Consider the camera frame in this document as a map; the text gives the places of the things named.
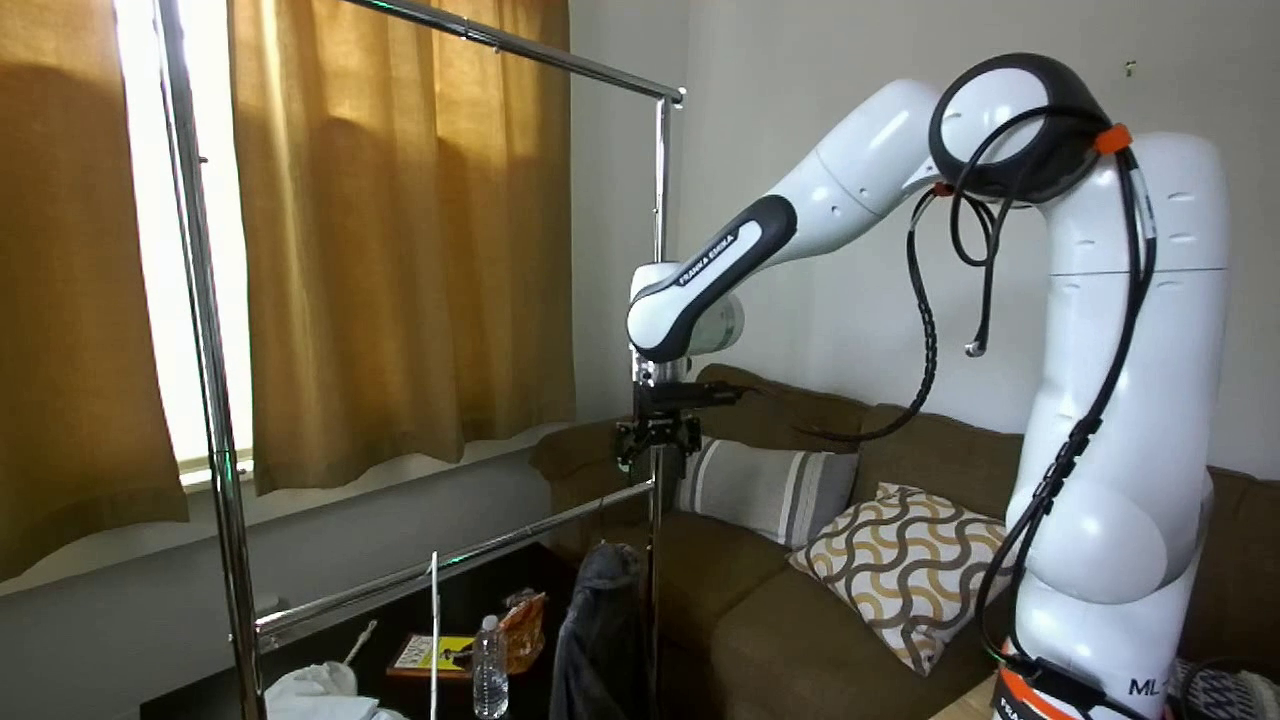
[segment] patterned pillow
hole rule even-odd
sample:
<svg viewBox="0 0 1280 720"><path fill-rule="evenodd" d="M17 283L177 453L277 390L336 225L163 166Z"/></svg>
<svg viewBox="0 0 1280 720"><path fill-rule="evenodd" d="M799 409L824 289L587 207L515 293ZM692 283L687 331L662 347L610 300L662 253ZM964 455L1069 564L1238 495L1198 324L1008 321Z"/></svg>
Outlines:
<svg viewBox="0 0 1280 720"><path fill-rule="evenodd" d="M814 541L793 551L793 567L814 575L919 677L971 619L976 590L1003 541L978 513L913 484L880 484Z"/></svg>
<svg viewBox="0 0 1280 720"><path fill-rule="evenodd" d="M674 487L674 510L799 550L850 492L855 455L706 440Z"/></svg>

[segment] sofa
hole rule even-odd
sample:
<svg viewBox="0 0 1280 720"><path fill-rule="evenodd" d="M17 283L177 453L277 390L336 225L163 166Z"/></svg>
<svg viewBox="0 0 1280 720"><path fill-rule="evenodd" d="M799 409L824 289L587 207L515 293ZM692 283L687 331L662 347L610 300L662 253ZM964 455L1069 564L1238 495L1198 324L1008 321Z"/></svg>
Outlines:
<svg viewBox="0 0 1280 720"><path fill-rule="evenodd" d="M713 365L697 379L739 392L734 404L697 412L702 443L725 440L755 453L758 464L751 470L783 470L783 461L789 470L812 470L819 461L849 484L837 492L839 510L830 510L830 492L819 499L824 510L799 541L730 513L697 510L684 487L668 492L673 510L656 533L661 717L923 720L988 680L995 674L988 648L1008 627L1011 591L949 633L927 668L913 668L797 558L819 530L830 530L830 513L862 510L893 484L942 495L988 521L1003 516L1018 438L919 412L887 438L849 443L849 438L896 425L898 409L789 390L730 365ZM543 471L556 510L587 504L645 476L645 470L614 470L614 425L552 432L535 443L532 464ZM561 530L546 544L566 561L601 541L645 544L645 516L645 504L614 504ZM1178 660L1276 680L1276 609L1280 484L1211 470L1211 521Z"/></svg>

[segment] plastic bottle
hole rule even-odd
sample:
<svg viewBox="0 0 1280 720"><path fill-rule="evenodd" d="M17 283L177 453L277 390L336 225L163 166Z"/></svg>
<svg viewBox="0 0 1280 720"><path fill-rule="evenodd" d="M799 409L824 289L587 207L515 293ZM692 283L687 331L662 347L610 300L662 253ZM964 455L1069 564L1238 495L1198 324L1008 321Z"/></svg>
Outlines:
<svg viewBox="0 0 1280 720"><path fill-rule="evenodd" d="M495 617L482 617L470 643L470 711L474 720L508 717L513 684L508 684L508 635Z"/></svg>

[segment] curtain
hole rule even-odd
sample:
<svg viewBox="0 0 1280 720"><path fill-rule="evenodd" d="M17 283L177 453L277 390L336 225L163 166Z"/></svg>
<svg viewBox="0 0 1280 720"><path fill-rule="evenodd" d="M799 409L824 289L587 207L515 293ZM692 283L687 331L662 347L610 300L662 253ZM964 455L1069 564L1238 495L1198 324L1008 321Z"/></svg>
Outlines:
<svg viewBox="0 0 1280 720"><path fill-rule="evenodd" d="M436 0L565 43L565 0ZM566 84L349 0L231 0L255 481L572 412Z"/></svg>
<svg viewBox="0 0 1280 720"><path fill-rule="evenodd" d="M187 513L132 207L110 6L0 0L0 582Z"/></svg>

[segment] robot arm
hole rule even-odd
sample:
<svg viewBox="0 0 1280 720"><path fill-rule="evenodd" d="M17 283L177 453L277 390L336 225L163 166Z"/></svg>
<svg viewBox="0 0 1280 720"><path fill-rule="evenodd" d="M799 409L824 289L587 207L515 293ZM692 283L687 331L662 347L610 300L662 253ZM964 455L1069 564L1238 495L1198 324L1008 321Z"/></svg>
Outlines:
<svg viewBox="0 0 1280 720"><path fill-rule="evenodd" d="M700 318L739 279L850 244L927 179L1045 207L1045 384L1003 521L1026 567L1014 654L1099 699L1092 717L1158 717L1208 495L1222 192L1203 139L1147 137L1099 166L1099 132L1106 121L1089 90L1045 58L995 58L942 95L896 81L697 260L636 289L628 338L641 361L687 355ZM1155 167L1150 195L1133 192L1134 156ZM1158 279L1155 220L1171 235ZM1089 711L1050 692L995 699L995 717L1039 708Z"/></svg>

